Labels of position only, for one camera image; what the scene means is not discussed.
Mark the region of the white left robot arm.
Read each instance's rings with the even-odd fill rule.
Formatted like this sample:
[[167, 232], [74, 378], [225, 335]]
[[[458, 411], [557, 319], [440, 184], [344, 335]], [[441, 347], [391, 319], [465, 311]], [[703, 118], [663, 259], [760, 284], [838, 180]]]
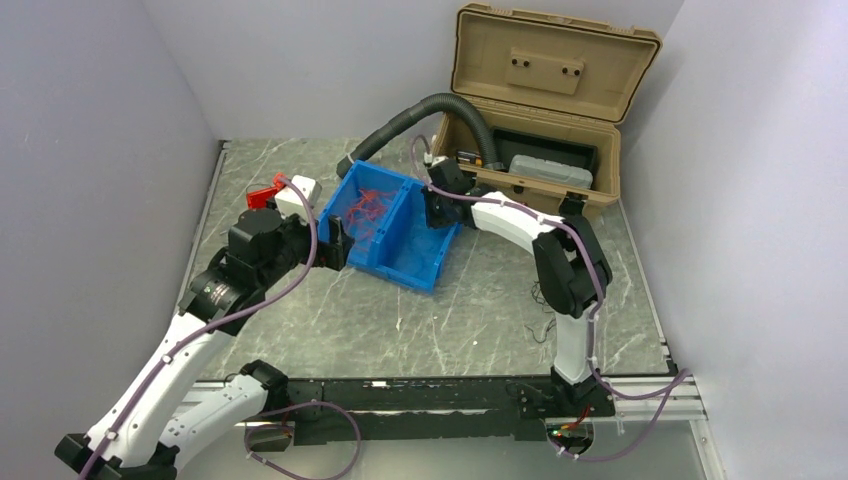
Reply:
[[236, 423], [279, 417], [291, 404], [289, 379], [261, 360], [197, 405], [179, 407], [206, 365], [268, 305], [274, 284], [295, 267], [341, 270], [353, 244], [337, 216], [243, 212], [127, 391], [88, 431], [65, 435], [55, 456], [81, 479], [174, 479]]

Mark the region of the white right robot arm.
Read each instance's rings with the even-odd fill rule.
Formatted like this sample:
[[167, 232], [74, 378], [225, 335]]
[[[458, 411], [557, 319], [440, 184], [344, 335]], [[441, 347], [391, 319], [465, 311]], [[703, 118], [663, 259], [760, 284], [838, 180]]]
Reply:
[[588, 220], [557, 217], [511, 200], [497, 189], [477, 185], [449, 157], [424, 162], [429, 181], [422, 188], [430, 228], [461, 224], [501, 237], [532, 255], [540, 293], [553, 309], [557, 329], [551, 388], [557, 411], [574, 415], [585, 407], [594, 374], [594, 321], [612, 280], [611, 268]]

